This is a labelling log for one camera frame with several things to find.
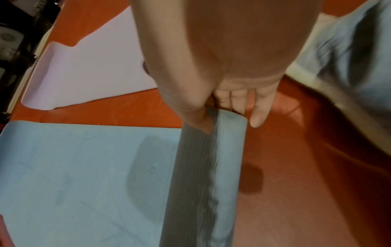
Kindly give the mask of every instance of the orange floor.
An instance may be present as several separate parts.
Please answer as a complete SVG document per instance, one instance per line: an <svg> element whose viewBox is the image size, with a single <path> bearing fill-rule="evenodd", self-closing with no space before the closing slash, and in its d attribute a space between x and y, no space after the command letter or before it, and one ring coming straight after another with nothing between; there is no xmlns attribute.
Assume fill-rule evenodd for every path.
<svg viewBox="0 0 391 247"><path fill-rule="evenodd" d="M325 0L344 15L364 0ZM127 7L67 0L50 41L73 46ZM157 90L51 111L18 103L12 120L181 127ZM323 97L283 79L272 111L248 128L235 247L391 246L391 157L376 150Z"/></svg>

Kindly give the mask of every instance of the rolled mat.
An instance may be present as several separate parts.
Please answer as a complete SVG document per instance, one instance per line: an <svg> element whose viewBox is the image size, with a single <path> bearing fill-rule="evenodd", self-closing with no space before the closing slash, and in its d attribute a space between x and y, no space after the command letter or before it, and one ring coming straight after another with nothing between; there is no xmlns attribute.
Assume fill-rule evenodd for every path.
<svg viewBox="0 0 391 247"><path fill-rule="evenodd" d="M211 134L183 125L160 247L232 245L247 119L208 109Z"/></svg>

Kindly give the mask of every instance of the textured red surface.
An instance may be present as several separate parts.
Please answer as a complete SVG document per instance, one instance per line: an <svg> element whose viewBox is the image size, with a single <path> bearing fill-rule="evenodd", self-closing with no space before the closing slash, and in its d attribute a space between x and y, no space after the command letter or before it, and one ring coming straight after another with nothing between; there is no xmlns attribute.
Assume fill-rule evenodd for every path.
<svg viewBox="0 0 391 247"><path fill-rule="evenodd" d="M363 2L326 0L324 11L343 15ZM67 0L49 40L73 46L126 7ZM52 111L18 103L12 120L182 125L157 90ZM234 246L391 246L390 198L391 158L323 97L284 78L265 124L247 131Z"/></svg>

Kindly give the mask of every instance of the yoga mat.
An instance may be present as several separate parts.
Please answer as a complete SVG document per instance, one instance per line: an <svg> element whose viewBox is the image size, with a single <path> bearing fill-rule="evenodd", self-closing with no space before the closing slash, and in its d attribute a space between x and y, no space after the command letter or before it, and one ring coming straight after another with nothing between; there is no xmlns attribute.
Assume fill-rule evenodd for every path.
<svg viewBox="0 0 391 247"><path fill-rule="evenodd" d="M49 43L31 75L22 104L52 110L156 88L143 69L143 61L129 7L74 47Z"/></svg>
<svg viewBox="0 0 391 247"><path fill-rule="evenodd" d="M188 126L180 137L179 129L9 123L0 136L0 213L15 245L167 246L164 220L163 236L188 246L225 237L229 246L246 119L211 113L210 136ZM183 205L189 213L172 214Z"/></svg>

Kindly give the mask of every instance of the light blue mat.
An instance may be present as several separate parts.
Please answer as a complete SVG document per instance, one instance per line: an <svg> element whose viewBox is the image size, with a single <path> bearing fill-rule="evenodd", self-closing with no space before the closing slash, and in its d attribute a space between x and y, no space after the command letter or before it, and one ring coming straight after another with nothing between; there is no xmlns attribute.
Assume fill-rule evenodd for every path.
<svg viewBox="0 0 391 247"><path fill-rule="evenodd" d="M180 129L9 123L0 213L15 245L158 246L179 137Z"/></svg>

